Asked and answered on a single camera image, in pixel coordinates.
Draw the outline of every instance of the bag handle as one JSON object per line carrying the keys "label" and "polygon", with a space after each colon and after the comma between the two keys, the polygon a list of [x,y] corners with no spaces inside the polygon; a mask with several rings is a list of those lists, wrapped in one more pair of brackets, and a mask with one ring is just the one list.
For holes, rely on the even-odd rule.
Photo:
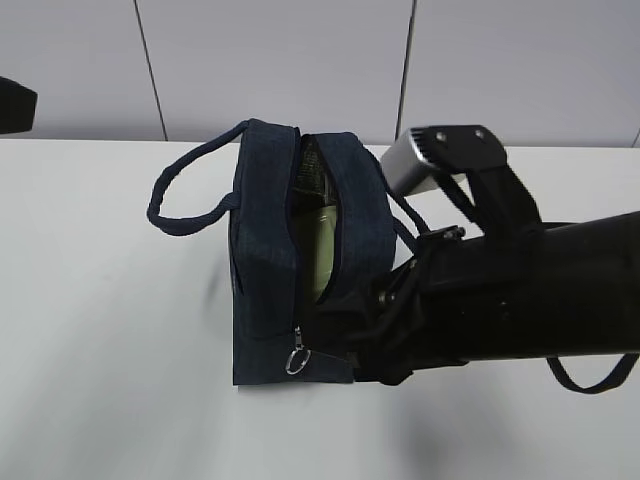
{"label": "bag handle", "polygon": [[248,120],[239,123],[218,138],[194,148],[163,170],[153,186],[151,200],[147,208],[147,218],[153,225],[167,235],[176,237],[191,235],[216,223],[226,212],[240,206],[240,192],[233,191],[226,194],[222,200],[220,200],[220,203],[209,213],[198,217],[167,218],[160,215],[160,206],[164,200],[164,194],[178,174],[201,156],[211,153],[231,142],[244,132],[248,125]]}

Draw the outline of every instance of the zipper pull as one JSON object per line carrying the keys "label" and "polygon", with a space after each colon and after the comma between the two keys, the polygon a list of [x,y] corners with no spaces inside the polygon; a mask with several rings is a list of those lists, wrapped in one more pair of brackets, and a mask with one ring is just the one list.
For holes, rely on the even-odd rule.
{"label": "zipper pull", "polygon": [[[297,375],[300,373],[304,367],[309,363],[309,358],[311,358],[311,350],[307,349],[302,343],[302,331],[300,327],[297,326],[293,333],[295,335],[295,348],[289,354],[289,358],[287,359],[287,363],[284,366],[284,370],[289,375]],[[298,356],[298,354],[302,355],[300,360],[300,365],[297,368],[292,368],[293,360]]]}

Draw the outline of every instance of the silver metal part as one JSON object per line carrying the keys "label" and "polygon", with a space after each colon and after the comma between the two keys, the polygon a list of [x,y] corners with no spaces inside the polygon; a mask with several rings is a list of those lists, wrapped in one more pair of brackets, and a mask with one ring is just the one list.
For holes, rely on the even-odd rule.
{"label": "silver metal part", "polygon": [[[397,195],[406,197],[438,188],[433,179],[438,167],[429,161],[416,142],[416,136],[423,130],[423,127],[406,130],[380,158],[382,172]],[[438,132],[436,139],[446,142],[447,136]],[[453,178],[460,182],[464,175]]]}
{"label": "silver metal part", "polygon": [[[289,354],[289,358],[287,358],[287,363],[284,366],[285,371],[289,375],[297,375],[298,373],[300,373],[304,369],[304,367],[307,366],[307,363],[309,363],[309,359],[311,358],[311,350],[309,350],[302,344],[302,332],[300,331],[300,327],[296,327],[294,332],[295,332],[296,346]],[[296,358],[298,355],[302,355],[302,360],[300,361],[300,365],[298,365],[296,368],[291,368],[294,358]]]}

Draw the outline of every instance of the black object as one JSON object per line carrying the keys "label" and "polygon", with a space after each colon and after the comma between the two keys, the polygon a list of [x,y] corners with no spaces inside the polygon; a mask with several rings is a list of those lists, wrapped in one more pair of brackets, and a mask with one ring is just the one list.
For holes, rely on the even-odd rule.
{"label": "black object", "polygon": [[31,130],[37,100],[33,90],[0,77],[0,134]]}
{"label": "black object", "polygon": [[[164,194],[176,176],[240,135],[233,186],[218,206],[199,217],[161,216]],[[300,342],[298,322],[314,302],[305,292],[303,270],[313,259],[303,255],[294,216],[325,201],[337,205],[336,254],[318,301],[339,298],[388,273],[396,231],[408,233],[392,216],[387,190],[375,157],[352,133],[301,136],[298,128],[257,119],[241,122],[162,172],[147,217],[163,232],[191,235],[230,213],[234,384],[353,381],[350,363],[311,354]],[[313,199],[317,194],[324,197],[320,203]],[[405,212],[420,219],[403,200]],[[416,227],[426,229],[423,224]]]}
{"label": "black object", "polygon": [[[431,127],[420,148],[484,237],[463,241],[458,227],[422,234],[405,265],[319,306],[302,325],[305,345],[349,359],[357,380],[391,385],[418,369],[547,357],[570,390],[619,386],[637,354],[589,388],[557,357],[640,351],[640,212],[544,224],[486,128]],[[467,175],[473,202],[452,180],[458,173]]]}

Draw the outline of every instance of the white wall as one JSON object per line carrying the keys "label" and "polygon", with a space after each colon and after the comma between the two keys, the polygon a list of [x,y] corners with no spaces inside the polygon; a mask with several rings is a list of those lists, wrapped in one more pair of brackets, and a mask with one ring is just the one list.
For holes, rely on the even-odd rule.
{"label": "white wall", "polygon": [[480,123],[508,144],[630,147],[637,0],[418,0],[402,125]]}
{"label": "white wall", "polygon": [[[139,3],[169,139],[250,116],[393,139],[411,0]],[[402,126],[631,146],[639,20],[636,0],[418,0]],[[132,0],[12,0],[0,43],[0,75],[40,94],[27,136],[163,137]]]}
{"label": "white wall", "polygon": [[34,138],[163,138],[131,0],[9,0],[0,75],[38,92]]}
{"label": "white wall", "polygon": [[169,139],[240,120],[393,140],[411,0],[143,0]]}

